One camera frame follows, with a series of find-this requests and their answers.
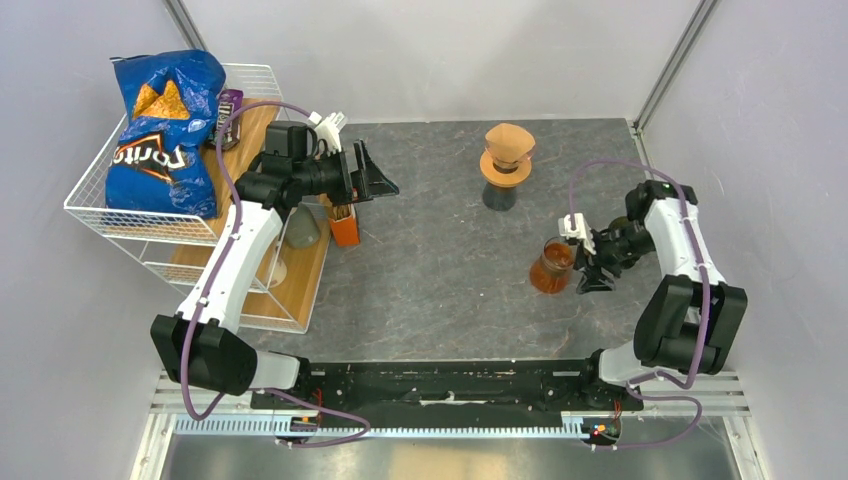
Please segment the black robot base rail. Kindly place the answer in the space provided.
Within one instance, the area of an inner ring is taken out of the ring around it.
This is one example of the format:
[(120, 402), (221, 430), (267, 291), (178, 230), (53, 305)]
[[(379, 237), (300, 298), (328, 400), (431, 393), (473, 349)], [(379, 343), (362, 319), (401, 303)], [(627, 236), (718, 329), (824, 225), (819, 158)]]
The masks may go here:
[(642, 401), (599, 379), (591, 359), (317, 362), (291, 395), (343, 412), (323, 427), (555, 427), (564, 412), (640, 411)]

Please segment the dark glass carafe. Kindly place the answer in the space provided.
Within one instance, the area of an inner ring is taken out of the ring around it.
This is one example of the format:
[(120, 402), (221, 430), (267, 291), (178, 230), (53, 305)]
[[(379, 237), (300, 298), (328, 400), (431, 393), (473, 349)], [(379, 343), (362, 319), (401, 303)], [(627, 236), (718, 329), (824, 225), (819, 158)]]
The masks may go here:
[(482, 191), (483, 204), (490, 210), (497, 212), (509, 211), (517, 202), (518, 192), (516, 187), (501, 187), (486, 183)]

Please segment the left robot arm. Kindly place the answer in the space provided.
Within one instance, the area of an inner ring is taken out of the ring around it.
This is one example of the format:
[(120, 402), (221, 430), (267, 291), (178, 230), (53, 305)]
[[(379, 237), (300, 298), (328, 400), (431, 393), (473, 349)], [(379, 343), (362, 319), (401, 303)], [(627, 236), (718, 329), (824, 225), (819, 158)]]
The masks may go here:
[(311, 401), (314, 383), (301, 374), (305, 360), (258, 351), (237, 332), (267, 250), (304, 198), (324, 195), (339, 206), (398, 194), (363, 141), (354, 142), (353, 153), (357, 167), (350, 170), (345, 151), (331, 149), (319, 128), (296, 121), (267, 126), (263, 147), (234, 183), (222, 236), (194, 289), (174, 314), (158, 315), (151, 325), (173, 382), (226, 395), (275, 388), (294, 409)]

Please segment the orange liquid glass beaker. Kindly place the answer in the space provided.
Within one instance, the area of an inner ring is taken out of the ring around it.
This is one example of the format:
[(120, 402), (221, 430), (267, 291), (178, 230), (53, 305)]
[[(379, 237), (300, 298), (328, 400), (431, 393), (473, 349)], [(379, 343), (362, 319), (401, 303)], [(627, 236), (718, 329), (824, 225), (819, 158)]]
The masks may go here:
[(530, 283), (542, 293), (559, 293), (568, 285), (574, 263), (571, 246), (559, 237), (552, 237), (545, 242), (542, 252), (530, 267)]

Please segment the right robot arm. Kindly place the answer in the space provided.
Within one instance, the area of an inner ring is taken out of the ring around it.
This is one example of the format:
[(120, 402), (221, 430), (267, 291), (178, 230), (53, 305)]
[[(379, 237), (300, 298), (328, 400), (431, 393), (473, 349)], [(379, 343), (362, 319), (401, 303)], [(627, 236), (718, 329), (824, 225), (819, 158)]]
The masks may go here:
[(661, 272), (632, 339), (586, 360), (577, 395), (588, 408), (604, 408), (648, 380), (688, 389), (697, 377), (723, 370), (748, 297), (712, 261), (697, 203), (689, 186), (646, 180), (626, 195), (625, 216), (605, 229), (591, 228), (581, 213), (560, 220), (560, 236), (576, 249), (577, 293), (613, 290), (616, 279), (650, 253)]

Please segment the dark green ceramic dripper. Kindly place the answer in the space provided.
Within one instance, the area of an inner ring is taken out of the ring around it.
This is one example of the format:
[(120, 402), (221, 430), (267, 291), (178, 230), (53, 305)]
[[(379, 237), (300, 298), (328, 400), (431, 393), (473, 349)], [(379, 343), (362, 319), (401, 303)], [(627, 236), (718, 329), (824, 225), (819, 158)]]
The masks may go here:
[(608, 229), (609, 230), (623, 229), (623, 228), (626, 228), (629, 224), (630, 224), (630, 220), (626, 216), (619, 216), (619, 217), (613, 219), (609, 223)]

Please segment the brown paper coffee filter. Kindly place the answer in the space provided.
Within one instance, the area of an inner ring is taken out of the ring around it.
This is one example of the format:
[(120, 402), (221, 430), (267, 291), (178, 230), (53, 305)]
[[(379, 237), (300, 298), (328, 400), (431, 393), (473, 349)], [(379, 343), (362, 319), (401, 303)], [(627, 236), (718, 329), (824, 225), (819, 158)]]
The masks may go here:
[(534, 136), (521, 126), (500, 123), (491, 128), (484, 136), (485, 147), (487, 144), (499, 144), (509, 146), (531, 146), (536, 145)]

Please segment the clear glass dripper cone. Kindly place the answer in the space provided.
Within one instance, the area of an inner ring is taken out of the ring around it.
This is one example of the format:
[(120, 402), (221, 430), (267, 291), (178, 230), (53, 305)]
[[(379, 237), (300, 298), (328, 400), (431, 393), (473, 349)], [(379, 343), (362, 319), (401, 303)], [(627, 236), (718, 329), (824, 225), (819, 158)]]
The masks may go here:
[(535, 150), (536, 145), (487, 144), (480, 159), (481, 172), (484, 175), (528, 175)]

